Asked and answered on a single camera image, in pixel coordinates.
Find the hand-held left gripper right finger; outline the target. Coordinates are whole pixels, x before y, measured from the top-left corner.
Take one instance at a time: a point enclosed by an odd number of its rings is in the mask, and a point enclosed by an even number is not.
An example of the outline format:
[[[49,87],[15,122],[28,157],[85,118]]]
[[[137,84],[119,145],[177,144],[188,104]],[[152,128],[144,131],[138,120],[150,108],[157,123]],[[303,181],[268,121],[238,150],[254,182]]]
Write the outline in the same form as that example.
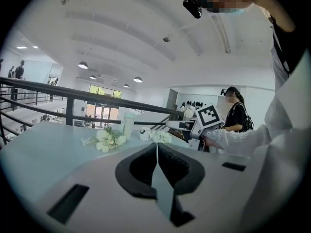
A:
[[[177,227],[216,214],[249,158],[158,145],[158,206]]]

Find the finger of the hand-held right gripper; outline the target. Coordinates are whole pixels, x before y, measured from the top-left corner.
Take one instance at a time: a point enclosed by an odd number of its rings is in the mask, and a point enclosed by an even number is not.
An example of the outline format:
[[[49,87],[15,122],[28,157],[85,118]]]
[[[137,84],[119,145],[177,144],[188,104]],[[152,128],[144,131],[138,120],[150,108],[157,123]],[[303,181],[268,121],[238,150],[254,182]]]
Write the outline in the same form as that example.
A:
[[[177,120],[168,120],[166,121],[166,127],[175,130],[192,130],[196,121],[177,121]]]

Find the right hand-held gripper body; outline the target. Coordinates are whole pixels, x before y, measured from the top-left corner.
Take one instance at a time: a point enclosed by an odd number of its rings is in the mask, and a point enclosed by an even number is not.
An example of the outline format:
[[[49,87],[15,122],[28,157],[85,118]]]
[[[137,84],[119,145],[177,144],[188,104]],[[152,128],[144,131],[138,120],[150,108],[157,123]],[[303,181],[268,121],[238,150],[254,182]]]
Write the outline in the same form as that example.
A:
[[[203,151],[205,146],[204,138],[210,138],[215,130],[221,129],[225,121],[215,105],[198,109],[195,111],[196,119],[190,129],[189,147],[193,150]]]

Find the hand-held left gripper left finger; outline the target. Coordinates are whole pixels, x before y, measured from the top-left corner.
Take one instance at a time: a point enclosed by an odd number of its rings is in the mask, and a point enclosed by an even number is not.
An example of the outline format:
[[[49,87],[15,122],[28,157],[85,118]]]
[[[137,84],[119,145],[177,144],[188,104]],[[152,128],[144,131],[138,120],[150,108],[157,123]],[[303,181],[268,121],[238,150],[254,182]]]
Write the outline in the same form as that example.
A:
[[[151,186],[156,164],[155,144],[96,158],[55,183],[36,206],[58,233],[169,233]]]

